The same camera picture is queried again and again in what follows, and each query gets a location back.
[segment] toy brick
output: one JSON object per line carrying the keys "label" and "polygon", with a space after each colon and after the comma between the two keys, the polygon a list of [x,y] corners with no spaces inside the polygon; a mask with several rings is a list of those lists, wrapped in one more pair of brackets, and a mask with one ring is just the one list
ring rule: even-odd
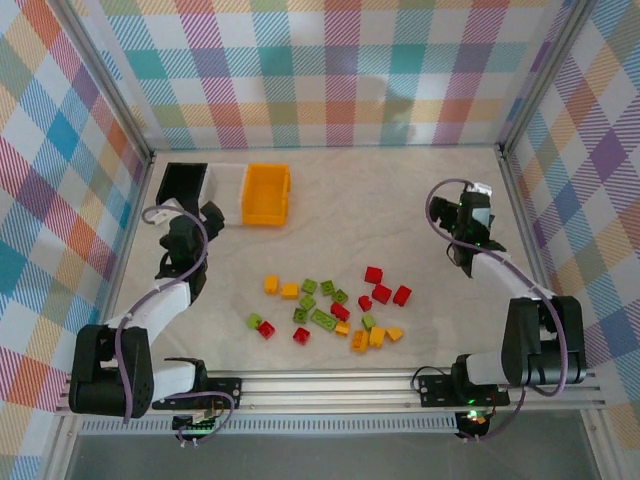
{"label": "toy brick", "polygon": [[373,306],[373,302],[369,297],[367,297],[366,295],[363,295],[358,299],[358,305],[360,305],[360,308],[362,309],[363,312],[368,312],[369,310],[371,310],[371,307]]}
{"label": "toy brick", "polygon": [[297,300],[300,296],[297,283],[285,283],[280,293],[285,300]]}
{"label": "toy brick", "polygon": [[257,329],[261,323],[262,318],[260,318],[260,315],[258,315],[257,313],[252,313],[251,315],[249,315],[249,320],[247,321],[249,328]]}
{"label": "toy brick", "polygon": [[267,321],[264,321],[260,324],[260,326],[258,327],[258,331],[266,340],[271,338],[273,334],[276,333],[276,329],[273,328],[273,325],[271,325]]}
{"label": "toy brick", "polygon": [[300,306],[305,310],[311,310],[316,306],[316,301],[311,295],[305,295],[300,299]]}
{"label": "toy brick", "polygon": [[404,330],[398,327],[387,328],[387,337],[391,340],[392,343],[400,340],[404,335]]}
{"label": "toy brick", "polygon": [[373,319],[373,317],[369,314],[367,315],[363,315],[362,316],[362,326],[364,327],[364,329],[366,331],[371,330],[373,327],[376,326],[376,321]]}
{"label": "toy brick", "polygon": [[307,311],[304,308],[296,308],[293,312],[293,321],[295,323],[307,323]]}
{"label": "toy brick", "polygon": [[349,316],[351,312],[340,305],[338,302],[333,302],[331,305],[331,315],[335,316],[337,319],[346,322],[349,320]]}
{"label": "toy brick", "polygon": [[365,353],[369,347],[369,332],[366,330],[357,330],[353,334],[351,340],[351,350],[355,350],[359,353]]}
{"label": "toy brick", "polygon": [[347,303],[347,300],[349,300],[349,295],[342,290],[338,290],[331,296],[331,300],[338,302],[340,305],[344,305]]}
{"label": "toy brick", "polygon": [[348,337],[350,329],[351,325],[349,325],[348,323],[338,322],[338,324],[336,325],[336,334],[340,335],[341,337]]}
{"label": "toy brick", "polygon": [[373,327],[369,332],[369,346],[374,348],[382,347],[384,342],[384,328]]}
{"label": "toy brick", "polygon": [[382,269],[367,267],[367,271],[364,274],[364,281],[367,283],[380,283],[382,281]]}
{"label": "toy brick", "polygon": [[316,288],[318,288],[318,283],[314,282],[310,278],[307,278],[304,282],[302,282],[302,291],[304,293],[308,293],[309,295],[313,295],[316,292]]}
{"label": "toy brick", "polygon": [[404,307],[404,304],[407,303],[409,296],[411,295],[411,289],[405,287],[404,285],[400,285],[398,291],[393,296],[393,303]]}
{"label": "toy brick", "polygon": [[277,275],[267,275],[267,277],[264,279],[264,292],[267,295],[278,294],[278,276]]}
{"label": "toy brick", "polygon": [[391,291],[390,288],[387,288],[384,285],[379,283],[374,287],[373,292],[371,293],[371,296],[373,297],[374,300],[377,300],[378,302],[386,305],[389,299],[391,298],[392,293],[393,292]]}
{"label": "toy brick", "polygon": [[293,334],[293,339],[300,345],[306,345],[310,336],[311,332],[309,332],[309,330],[300,327],[296,330],[296,333]]}
{"label": "toy brick", "polygon": [[320,284],[320,290],[322,290],[322,295],[324,297],[329,297],[334,294],[335,288],[333,286],[333,282],[331,280],[327,280],[326,282],[322,282]]}
{"label": "toy brick", "polygon": [[332,316],[324,313],[322,310],[316,308],[311,314],[311,321],[317,323],[325,330],[332,332],[335,330],[338,321]]}

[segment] red lego brick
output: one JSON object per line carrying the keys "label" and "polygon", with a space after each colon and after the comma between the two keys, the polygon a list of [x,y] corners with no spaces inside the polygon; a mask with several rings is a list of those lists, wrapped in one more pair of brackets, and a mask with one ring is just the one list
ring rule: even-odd
{"label": "red lego brick", "polygon": [[306,345],[307,341],[309,341],[309,337],[311,336],[311,332],[302,327],[296,330],[296,333],[293,334],[293,339],[298,342],[300,345]]}
{"label": "red lego brick", "polygon": [[340,305],[338,302],[333,302],[333,305],[331,305],[331,314],[338,320],[346,322],[347,320],[349,320],[349,315],[351,315],[351,312]]}
{"label": "red lego brick", "polygon": [[274,333],[276,333],[276,329],[273,328],[273,325],[266,321],[262,322],[257,330],[260,332],[260,335],[265,338],[265,340],[268,340]]}
{"label": "red lego brick", "polygon": [[400,288],[398,288],[398,291],[393,296],[393,303],[404,307],[404,304],[409,300],[409,295],[411,295],[411,289],[400,285]]}
{"label": "red lego brick", "polygon": [[363,295],[358,299],[358,305],[360,305],[360,308],[363,312],[368,312],[369,310],[371,310],[371,306],[373,305],[373,303],[371,302],[369,297]]}
{"label": "red lego brick", "polygon": [[364,281],[367,283],[380,283],[382,281],[382,269],[367,267],[367,272],[364,274]]}
{"label": "red lego brick", "polygon": [[387,302],[389,301],[389,299],[391,298],[391,294],[392,293],[393,292],[391,291],[390,288],[387,288],[384,285],[382,285],[381,283],[379,283],[373,289],[373,292],[371,293],[371,296],[373,297],[374,300],[377,300],[380,303],[386,305]]}

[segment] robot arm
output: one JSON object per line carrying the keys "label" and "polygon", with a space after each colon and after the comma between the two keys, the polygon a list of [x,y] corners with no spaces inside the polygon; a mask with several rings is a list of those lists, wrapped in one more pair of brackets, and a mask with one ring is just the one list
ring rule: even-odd
{"label": "robot arm", "polygon": [[580,304],[574,297],[556,296],[535,284],[511,264],[506,249],[490,239],[494,219],[490,198],[491,188],[475,183],[465,185],[457,204],[433,197],[427,205],[432,226],[439,220],[440,228],[453,239],[449,248],[454,263],[468,277],[491,285],[503,300],[500,305],[509,306],[501,350],[461,355],[452,366],[458,391],[479,385],[558,384],[562,364],[558,332],[541,296],[550,301],[562,325],[567,383],[580,383],[586,375]]}
{"label": "robot arm", "polygon": [[[211,202],[201,213],[206,218],[203,224],[210,241],[224,228],[224,216]],[[152,288],[157,293],[140,305],[122,331],[122,356],[133,394],[133,418],[144,415],[156,400],[193,390],[200,377],[206,376],[204,364],[195,359],[165,359],[155,368],[151,362],[155,339],[198,298],[206,282],[205,260],[184,281],[163,287],[191,270],[207,248],[189,218],[173,218],[169,226],[169,233],[160,239],[167,253],[162,257]],[[116,330],[123,317],[116,316],[105,325],[86,325],[78,333],[69,391],[73,412],[124,416],[123,380],[114,360]]]}

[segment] green lego brick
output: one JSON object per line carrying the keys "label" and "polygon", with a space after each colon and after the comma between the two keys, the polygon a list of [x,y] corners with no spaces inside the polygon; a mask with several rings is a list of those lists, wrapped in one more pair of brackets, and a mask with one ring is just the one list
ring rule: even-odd
{"label": "green lego brick", "polygon": [[366,314],[362,316],[362,325],[364,326],[364,329],[368,332],[373,327],[376,326],[376,321],[373,319],[371,315]]}
{"label": "green lego brick", "polygon": [[318,308],[316,308],[311,314],[311,321],[317,323],[329,332],[333,332],[336,328],[336,325],[338,324],[338,320],[330,315],[327,315]]}
{"label": "green lego brick", "polygon": [[293,312],[293,321],[295,323],[307,323],[307,311],[303,308],[296,308]]}
{"label": "green lego brick", "polygon": [[324,295],[325,297],[329,297],[335,292],[335,288],[333,287],[333,282],[331,280],[322,282],[320,284],[320,288],[322,289],[322,295]]}
{"label": "green lego brick", "polygon": [[331,300],[333,300],[334,302],[338,302],[340,305],[344,305],[345,303],[347,303],[347,300],[349,300],[349,295],[344,293],[342,290],[338,290],[333,294]]}
{"label": "green lego brick", "polygon": [[300,306],[305,310],[309,311],[316,306],[316,301],[313,299],[311,295],[305,295],[300,299]]}
{"label": "green lego brick", "polygon": [[261,323],[262,318],[260,318],[260,315],[258,315],[257,313],[252,313],[251,315],[249,315],[249,320],[247,321],[249,328],[258,328]]}
{"label": "green lego brick", "polygon": [[318,288],[318,282],[314,282],[313,280],[311,280],[310,278],[307,278],[303,283],[302,283],[302,288],[301,290],[304,293],[308,293],[309,295],[313,295],[316,292],[316,288]]}

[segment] colorful plaid wall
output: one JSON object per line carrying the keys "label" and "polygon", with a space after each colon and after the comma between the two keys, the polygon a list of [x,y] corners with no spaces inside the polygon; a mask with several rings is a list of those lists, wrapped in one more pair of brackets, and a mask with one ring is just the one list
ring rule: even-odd
{"label": "colorful plaid wall", "polygon": [[567,18],[571,13],[571,10],[573,9],[575,3],[576,0],[562,1],[562,5],[560,6],[558,13],[556,14],[556,18],[554,19],[551,28],[547,32],[547,36],[545,37],[544,42],[542,42],[540,50],[538,50],[536,59],[531,64],[531,68],[527,73],[527,77],[524,83],[520,87],[520,91],[518,92],[518,96],[511,106],[511,110],[509,110],[507,120],[504,122],[504,125],[502,125],[502,129],[500,130],[500,134],[498,135],[498,140],[496,143],[504,143],[504,141],[506,140],[507,135],[511,131],[511,127],[513,127],[513,122],[520,113],[520,109],[524,100],[527,98],[527,96],[531,92],[531,89],[538,81],[540,69],[544,65],[544,62],[547,59],[547,55],[553,50],[552,47],[555,44],[558,36],[560,35],[562,27],[567,21]]}
{"label": "colorful plaid wall", "polygon": [[557,292],[640,472],[640,2],[601,0],[511,160]]}
{"label": "colorful plaid wall", "polygon": [[[524,81],[515,74],[530,68],[522,60],[540,21],[558,7],[555,0],[72,3],[149,137],[173,149],[493,144]],[[100,18],[87,9],[93,4]],[[126,57],[124,69],[114,49]]]}
{"label": "colorful plaid wall", "polygon": [[46,3],[0,12],[0,479],[31,479],[143,163]]}

